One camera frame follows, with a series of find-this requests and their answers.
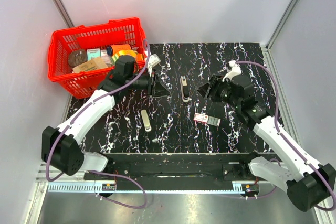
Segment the beige stapler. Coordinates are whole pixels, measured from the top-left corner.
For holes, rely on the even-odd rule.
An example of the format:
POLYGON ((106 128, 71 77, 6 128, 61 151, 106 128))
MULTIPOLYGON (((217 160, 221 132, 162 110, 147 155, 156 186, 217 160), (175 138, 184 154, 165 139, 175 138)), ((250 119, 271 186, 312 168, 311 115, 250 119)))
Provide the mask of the beige stapler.
POLYGON ((146 110, 141 110, 141 118, 142 118, 142 122, 144 125, 144 129, 146 132, 150 132, 152 130, 151 124, 150 124, 150 120, 149 120, 149 116, 146 110))
POLYGON ((180 85, 181 85, 182 101, 188 103, 190 100, 189 95, 190 88, 187 83, 186 76, 180 76, 180 85))

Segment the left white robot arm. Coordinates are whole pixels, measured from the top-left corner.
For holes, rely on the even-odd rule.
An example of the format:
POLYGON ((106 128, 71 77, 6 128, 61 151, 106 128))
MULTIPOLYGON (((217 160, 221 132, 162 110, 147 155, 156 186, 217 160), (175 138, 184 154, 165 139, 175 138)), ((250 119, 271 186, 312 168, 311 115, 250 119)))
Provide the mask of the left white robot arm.
POLYGON ((69 119, 57 127, 46 127, 42 132, 41 158, 46 163, 46 178, 50 167, 72 176, 78 171, 95 170, 101 179, 112 177, 111 159, 101 153, 84 152, 80 145, 99 119, 122 101, 130 90, 145 90, 152 98, 168 96, 154 67, 160 63, 156 54, 146 58, 145 66, 136 72, 136 61, 131 56, 120 56, 114 68, 99 83, 89 100, 69 119))

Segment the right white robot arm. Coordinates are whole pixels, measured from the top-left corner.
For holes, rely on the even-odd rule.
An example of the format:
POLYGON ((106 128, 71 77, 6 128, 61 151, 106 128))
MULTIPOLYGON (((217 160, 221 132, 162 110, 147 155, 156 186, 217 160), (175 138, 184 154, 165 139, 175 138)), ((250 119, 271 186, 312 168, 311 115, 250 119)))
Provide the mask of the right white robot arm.
POLYGON ((261 137, 278 155, 285 167, 273 164, 258 154, 239 166, 245 180, 261 177, 287 193, 292 204, 306 212, 328 197, 335 199, 335 168, 322 165, 310 156, 279 125, 276 116, 254 94, 254 85, 245 75, 231 79, 213 75, 198 89, 213 102, 231 105, 243 125, 261 137))

